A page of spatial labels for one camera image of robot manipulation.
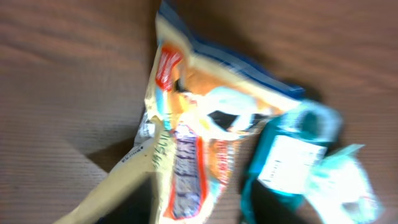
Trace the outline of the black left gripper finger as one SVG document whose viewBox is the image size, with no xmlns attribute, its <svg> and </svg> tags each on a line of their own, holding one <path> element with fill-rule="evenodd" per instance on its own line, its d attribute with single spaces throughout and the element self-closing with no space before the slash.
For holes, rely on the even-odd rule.
<svg viewBox="0 0 398 224">
<path fill-rule="evenodd" d="M 149 224 L 152 209 L 152 176 L 144 179 L 116 208 L 96 224 Z"/>
</svg>

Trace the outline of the yellow snack bag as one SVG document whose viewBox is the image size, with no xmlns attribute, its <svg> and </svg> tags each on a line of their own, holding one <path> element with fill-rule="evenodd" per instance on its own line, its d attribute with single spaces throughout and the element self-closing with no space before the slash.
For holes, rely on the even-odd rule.
<svg viewBox="0 0 398 224">
<path fill-rule="evenodd" d="M 168 1 L 136 145 L 61 223 L 105 223 L 146 180 L 151 223 L 205 223 L 233 174 L 241 143 L 296 107 L 303 88 L 193 35 Z"/>
</svg>

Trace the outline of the blue mouthwash bottle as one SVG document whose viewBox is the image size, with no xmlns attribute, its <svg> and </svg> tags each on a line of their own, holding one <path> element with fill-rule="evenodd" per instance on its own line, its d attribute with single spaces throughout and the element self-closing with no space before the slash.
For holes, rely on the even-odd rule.
<svg viewBox="0 0 398 224">
<path fill-rule="evenodd" d="M 336 141 L 342 122 L 336 110 L 303 100 L 266 124 L 241 194 L 243 223 L 257 222 L 254 201 L 265 192 L 289 211 L 301 206 L 310 171 Z"/>
</svg>

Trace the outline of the light green wet wipes pack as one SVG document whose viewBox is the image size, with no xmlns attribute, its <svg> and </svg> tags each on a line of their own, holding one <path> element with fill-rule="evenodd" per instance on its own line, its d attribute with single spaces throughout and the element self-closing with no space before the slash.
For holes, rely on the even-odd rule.
<svg viewBox="0 0 398 224">
<path fill-rule="evenodd" d="M 309 175 L 304 197 L 324 224 L 368 224 L 383 213 L 367 172 L 356 155 L 362 144 L 326 156 Z"/>
</svg>

